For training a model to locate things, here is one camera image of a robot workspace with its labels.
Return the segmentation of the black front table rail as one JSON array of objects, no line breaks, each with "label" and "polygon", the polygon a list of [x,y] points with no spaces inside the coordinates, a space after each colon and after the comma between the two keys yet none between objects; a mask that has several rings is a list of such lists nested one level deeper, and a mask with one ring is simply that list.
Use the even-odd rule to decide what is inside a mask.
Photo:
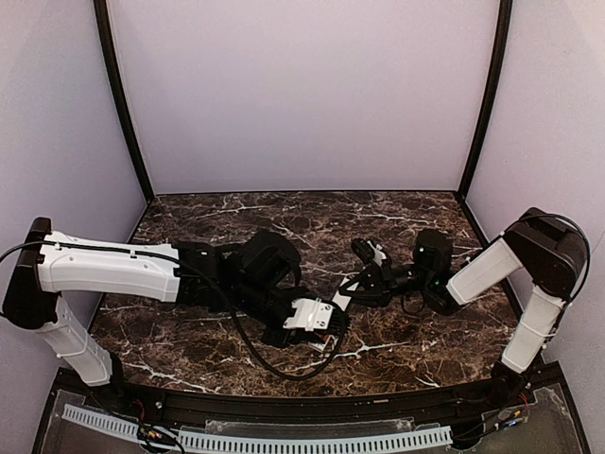
[{"label": "black front table rail", "polygon": [[275,424],[336,424],[411,418],[417,423],[465,424],[493,410],[478,393],[486,383],[428,391],[353,397],[245,397],[191,393],[127,383],[129,397],[145,405],[154,422],[201,424],[207,420]]}]

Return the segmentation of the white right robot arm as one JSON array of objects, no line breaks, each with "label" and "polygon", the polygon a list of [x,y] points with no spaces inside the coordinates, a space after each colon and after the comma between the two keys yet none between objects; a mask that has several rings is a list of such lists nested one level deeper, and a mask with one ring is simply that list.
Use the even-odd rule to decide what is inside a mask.
[{"label": "white right robot arm", "polygon": [[410,263],[395,266],[371,239],[356,238],[352,249],[364,268],[338,289],[355,304],[387,306],[395,297],[421,295],[434,312],[449,316],[484,291],[524,270],[533,285],[509,343],[494,363],[486,401],[501,408],[526,386],[527,370],[553,338],[563,314],[585,285],[591,263],[587,235],[571,219],[536,207],[502,231],[458,271],[452,271],[453,243],[442,232],[421,230]]}]

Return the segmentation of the left black frame post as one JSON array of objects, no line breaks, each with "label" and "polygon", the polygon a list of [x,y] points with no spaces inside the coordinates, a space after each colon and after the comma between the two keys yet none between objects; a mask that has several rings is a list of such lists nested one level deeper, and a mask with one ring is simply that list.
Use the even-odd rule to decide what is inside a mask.
[{"label": "left black frame post", "polygon": [[105,0],[94,0],[93,6],[95,11],[98,38],[101,46],[106,74],[110,83],[114,108],[117,113],[117,118],[138,185],[141,189],[146,204],[150,204],[155,199],[155,193],[147,172],[143,153],[136,137],[134,124],[130,114],[130,106],[120,74],[116,47],[112,35],[109,4]]}]

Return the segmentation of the black frame post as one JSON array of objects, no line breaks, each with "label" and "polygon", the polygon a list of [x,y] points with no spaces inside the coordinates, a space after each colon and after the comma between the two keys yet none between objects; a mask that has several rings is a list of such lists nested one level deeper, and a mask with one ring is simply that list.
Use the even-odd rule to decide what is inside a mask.
[{"label": "black frame post", "polygon": [[499,2],[493,39],[493,49],[486,77],[485,88],[478,112],[477,121],[475,124],[475,131],[472,138],[471,146],[469,148],[467,160],[458,185],[457,194],[461,200],[466,200],[469,195],[475,172],[479,163],[481,151],[483,149],[483,145],[487,135],[488,127],[490,125],[490,120],[493,112],[493,105],[495,102],[503,62],[506,54],[507,42],[510,31],[510,22],[512,16],[512,7],[512,0],[501,0]]},{"label": "black frame post", "polygon": [[150,204],[155,199],[155,193],[147,172],[143,153],[136,137],[134,124],[130,114],[130,106],[120,74],[116,47],[112,35],[109,4],[105,0],[94,0],[93,6],[95,11],[98,38],[101,46],[106,74],[110,83],[114,108],[117,113],[117,118],[138,185],[141,189],[146,204]]}]

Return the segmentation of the right black frame post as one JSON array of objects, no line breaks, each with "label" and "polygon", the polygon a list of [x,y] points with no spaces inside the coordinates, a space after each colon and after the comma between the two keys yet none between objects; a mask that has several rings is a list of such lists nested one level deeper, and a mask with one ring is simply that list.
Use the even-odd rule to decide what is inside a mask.
[{"label": "right black frame post", "polygon": [[472,138],[471,146],[469,148],[467,160],[458,185],[457,194],[461,200],[466,200],[469,195],[475,172],[479,163],[481,151],[483,149],[483,145],[487,135],[488,127],[490,125],[490,120],[493,112],[493,105],[495,102],[503,62],[506,54],[507,42],[510,31],[510,22],[512,16],[512,7],[512,0],[501,0],[499,2],[493,39],[493,49],[486,77],[485,88],[478,112],[477,121],[475,124],[475,131]]}]

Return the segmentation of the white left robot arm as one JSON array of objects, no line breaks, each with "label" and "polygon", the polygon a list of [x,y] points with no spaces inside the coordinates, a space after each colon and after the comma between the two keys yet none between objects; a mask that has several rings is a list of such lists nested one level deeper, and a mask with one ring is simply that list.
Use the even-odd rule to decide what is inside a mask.
[{"label": "white left robot arm", "polygon": [[121,379],[117,357],[100,347],[75,318],[65,291],[91,291],[151,298],[179,305],[231,308],[261,322],[264,340],[287,345],[325,326],[319,303],[294,285],[301,279],[301,257],[283,236],[260,231],[244,243],[211,246],[182,241],[128,246],[68,236],[36,218],[18,259],[2,304],[12,324],[35,331],[90,387]]}]

